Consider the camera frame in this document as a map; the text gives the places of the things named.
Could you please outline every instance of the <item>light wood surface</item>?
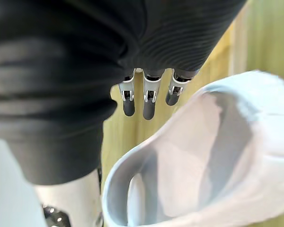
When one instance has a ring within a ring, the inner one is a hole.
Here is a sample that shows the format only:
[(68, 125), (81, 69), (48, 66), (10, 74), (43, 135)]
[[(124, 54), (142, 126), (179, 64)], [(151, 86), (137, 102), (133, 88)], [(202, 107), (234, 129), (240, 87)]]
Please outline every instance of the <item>light wood surface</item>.
[[(247, 18), (247, 70), (284, 78), (284, 0), (253, 0)], [(284, 215), (252, 227), (284, 227)]]
[[(171, 76), (166, 70), (156, 102), (155, 116), (146, 121), (142, 116), (142, 74), (135, 75), (135, 114), (123, 113), (118, 86), (111, 95), (118, 102), (116, 112), (104, 123), (102, 146), (103, 181), (113, 164), (127, 151), (154, 134), (182, 106), (188, 98), (204, 85), (245, 69), (261, 69), (284, 76), (284, 0), (255, 0), (239, 14), (230, 26), (198, 75), (188, 85), (175, 106), (165, 103)], [(253, 227), (284, 227), (284, 215)]]

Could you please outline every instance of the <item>white plastic object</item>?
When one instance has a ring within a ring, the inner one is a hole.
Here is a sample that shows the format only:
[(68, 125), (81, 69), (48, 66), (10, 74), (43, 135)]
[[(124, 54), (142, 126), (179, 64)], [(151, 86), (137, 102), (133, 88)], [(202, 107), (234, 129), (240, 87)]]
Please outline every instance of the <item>white plastic object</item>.
[(284, 81), (251, 71), (196, 92), (113, 166), (109, 227), (233, 227), (284, 213)]

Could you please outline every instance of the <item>metal component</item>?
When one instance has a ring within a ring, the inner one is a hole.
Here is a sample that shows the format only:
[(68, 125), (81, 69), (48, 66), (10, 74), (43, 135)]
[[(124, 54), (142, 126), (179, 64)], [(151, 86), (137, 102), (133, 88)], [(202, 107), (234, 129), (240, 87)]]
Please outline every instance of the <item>metal component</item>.
[(172, 95), (174, 93), (179, 96), (185, 90), (187, 84), (191, 81), (191, 79), (187, 79), (184, 82), (178, 81), (175, 78), (175, 70), (172, 70), (171, 79), (169, 83), (169, 94)]
[(134, 71), (132, 72), (131, 76), (128, 77), (128, 79), (124, 80), (122, 83), (119, 84), (119, 89), (123, 101), (126, 101), (126, 99), (133, 101), (134, 98), (133, 80), (134, 80)]
[(143, 94), (144, 101), (148, 102), (151, 100), (153, 103), (156, 102), (157, 96), (159, 93), (160, 83), (162, 79), (162, 75), (160, 77), (152, 77), (154, 80), (150, 80), (151, 75), (147, 75), (143, 71)]
[(68, 215), (57, 208), (43, 206), (44, 217), (49, 227), (71, 227)]
[(36, 185), (35, 191), (43, 205), (49, 226), (101, 227), (98, 170), (78, 180), (58, 185)]

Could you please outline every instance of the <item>wooden wall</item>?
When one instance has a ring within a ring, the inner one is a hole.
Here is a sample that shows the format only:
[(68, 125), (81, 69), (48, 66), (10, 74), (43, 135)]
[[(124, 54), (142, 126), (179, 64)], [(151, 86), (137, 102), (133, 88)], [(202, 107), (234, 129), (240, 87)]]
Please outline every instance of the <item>wooden wall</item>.
[[(247, 69), (284, 78), (284, 0), (252, 0), (247, 18)], [(284, 215), (252, 227), (284, 227)]]

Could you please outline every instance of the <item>robotic finger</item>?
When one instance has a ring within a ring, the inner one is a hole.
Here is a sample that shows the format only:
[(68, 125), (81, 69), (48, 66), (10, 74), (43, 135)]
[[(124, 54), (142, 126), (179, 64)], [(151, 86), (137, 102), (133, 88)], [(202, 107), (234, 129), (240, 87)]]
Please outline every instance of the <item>robotic finger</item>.
[(197, 71), (185, 71), (180, 69), (173, 69), (171, 79), (169, 82), (169, 91), (166, 95), (167, 105), (174, 105), (178, 102), (180, 95), (185, 90), (188, 83), (198, 73)]
[(155, 105), (159, 93), (162, 75), (165, 69), (149, 70), (143, 69), (143, 117), (150, 120), (155, 115)]
[(134, 114), (134, 69), (126, 71), (124, 81), (119, 84), (121, 97), (123, 100), (123, 111), (126, 116), (132, 116)]

